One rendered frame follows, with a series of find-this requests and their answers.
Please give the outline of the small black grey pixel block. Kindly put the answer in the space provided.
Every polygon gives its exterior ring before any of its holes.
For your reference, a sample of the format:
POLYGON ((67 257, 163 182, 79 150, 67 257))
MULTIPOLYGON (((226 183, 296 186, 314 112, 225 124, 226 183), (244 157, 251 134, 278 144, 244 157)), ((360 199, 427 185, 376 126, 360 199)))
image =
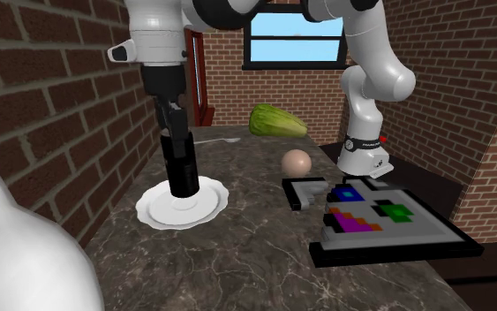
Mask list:
POLYGON ((282 189, 293 211, 306 210, 315 203, 314 196, 328 189, 323 178, 284 178, 282 189))

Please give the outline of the white vase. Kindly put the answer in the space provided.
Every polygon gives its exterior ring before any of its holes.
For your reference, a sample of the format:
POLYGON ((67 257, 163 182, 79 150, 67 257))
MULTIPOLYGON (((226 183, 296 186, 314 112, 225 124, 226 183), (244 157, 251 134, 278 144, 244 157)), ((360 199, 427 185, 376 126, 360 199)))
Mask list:
POLYGON ((0 311, 105 311, 94 266, 79 243, 18 205, 1 176, 0 311))

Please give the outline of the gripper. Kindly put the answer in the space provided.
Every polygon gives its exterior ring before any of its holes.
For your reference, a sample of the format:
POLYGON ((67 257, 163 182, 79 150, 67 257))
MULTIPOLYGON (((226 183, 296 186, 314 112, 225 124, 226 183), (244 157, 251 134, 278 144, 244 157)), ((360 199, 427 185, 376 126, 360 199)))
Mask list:
POLYGON ((184 66, 145 66, 140 68, 144 89, 155 96, 154 109, 158 125, 167 129, 171 138, 173 157, 193 158, 192 133, 185 110, 175 105, 186 89, 184 66))

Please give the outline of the red door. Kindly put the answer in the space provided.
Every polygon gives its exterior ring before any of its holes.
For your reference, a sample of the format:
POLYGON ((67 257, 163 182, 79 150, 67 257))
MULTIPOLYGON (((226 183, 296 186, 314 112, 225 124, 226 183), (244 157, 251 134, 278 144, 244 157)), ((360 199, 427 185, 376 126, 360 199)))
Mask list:
POLYGON ((193 101, 193 116, 196 126, 211 126, 215 108, 207 103, 207 80, 204 57, 203 33, 185 29, 185 44, 188 72, 193 101))

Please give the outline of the beige egg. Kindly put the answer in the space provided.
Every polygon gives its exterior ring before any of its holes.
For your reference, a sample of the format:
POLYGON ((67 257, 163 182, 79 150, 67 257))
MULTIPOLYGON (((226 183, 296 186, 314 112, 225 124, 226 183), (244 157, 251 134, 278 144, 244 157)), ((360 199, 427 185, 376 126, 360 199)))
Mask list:
POLYGON ((290 178, 302 178, 312 168, 311 157, 301 149, 292 149, 282 157, 282 171, 290 178))

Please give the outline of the black framed window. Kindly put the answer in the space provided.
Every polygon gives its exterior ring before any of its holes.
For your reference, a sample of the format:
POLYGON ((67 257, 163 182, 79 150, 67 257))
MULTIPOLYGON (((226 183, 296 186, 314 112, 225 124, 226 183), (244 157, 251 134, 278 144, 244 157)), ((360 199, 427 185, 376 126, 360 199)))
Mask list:
POLYGON ((244 28, 245 70, 343 70, 341 18, 312 23, 299 4, 266 4, 244 28))

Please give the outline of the large multicolour pixel block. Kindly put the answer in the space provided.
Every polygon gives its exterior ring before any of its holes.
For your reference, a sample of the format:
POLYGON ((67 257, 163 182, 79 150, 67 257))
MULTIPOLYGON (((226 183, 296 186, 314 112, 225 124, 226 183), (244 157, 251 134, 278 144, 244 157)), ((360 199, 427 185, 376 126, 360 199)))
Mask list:
POLYGON ((348 176, 328 193, 317 268, 480 256, 484 248, 407 189, 348 176))

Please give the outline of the silver spoon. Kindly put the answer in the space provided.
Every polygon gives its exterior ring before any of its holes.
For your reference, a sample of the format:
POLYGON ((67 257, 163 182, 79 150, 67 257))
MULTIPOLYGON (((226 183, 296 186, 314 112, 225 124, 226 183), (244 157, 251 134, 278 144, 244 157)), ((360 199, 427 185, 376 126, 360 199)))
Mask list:
POLYGON ((215 141, 224 141, 227 143, 234 143, 234 142, 238 142, 240 140, 241 140, 241 138, 219 138, 219 139, 212 139, 212 140, 199 140, 199 141, 195 141, 194 144, 198 145, 198 144, 204 144, 204 143, 215 142, 215 141))

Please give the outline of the green lettuce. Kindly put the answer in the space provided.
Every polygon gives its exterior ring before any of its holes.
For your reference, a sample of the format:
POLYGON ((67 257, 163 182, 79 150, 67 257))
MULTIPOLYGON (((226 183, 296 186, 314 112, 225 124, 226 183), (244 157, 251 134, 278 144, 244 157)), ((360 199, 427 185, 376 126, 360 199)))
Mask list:
POLYGON ((249 119, 249 131, 257 136, 295 137, 307 134, 307 125, 293 114, 270 104, 257 104, 249 119))

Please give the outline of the white scalloped plate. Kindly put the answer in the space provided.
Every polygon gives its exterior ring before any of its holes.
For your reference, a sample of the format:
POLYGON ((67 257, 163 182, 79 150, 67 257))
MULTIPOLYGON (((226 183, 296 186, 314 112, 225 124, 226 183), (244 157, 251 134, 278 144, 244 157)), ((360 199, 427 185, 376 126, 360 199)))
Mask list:
POLYGON ((186 230, 213 220, 228 205, 229 191, 216 179, 199 176, 199 191, 188 198, 171 194, 164 180, 136 202, 137 218, 157 230, 186 230))

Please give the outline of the black cylinder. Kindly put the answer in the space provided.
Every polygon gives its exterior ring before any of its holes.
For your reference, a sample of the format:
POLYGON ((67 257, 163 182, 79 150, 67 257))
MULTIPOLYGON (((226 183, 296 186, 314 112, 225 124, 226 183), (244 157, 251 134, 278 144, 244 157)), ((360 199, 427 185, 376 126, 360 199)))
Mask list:
POLYGON ((188 133, 187 140, 182 144, 184 156, 176 155, 169 131, 161 131, 162 153, 171 194, 177 198, 188 198, 200 189, 192 133, 188 133))

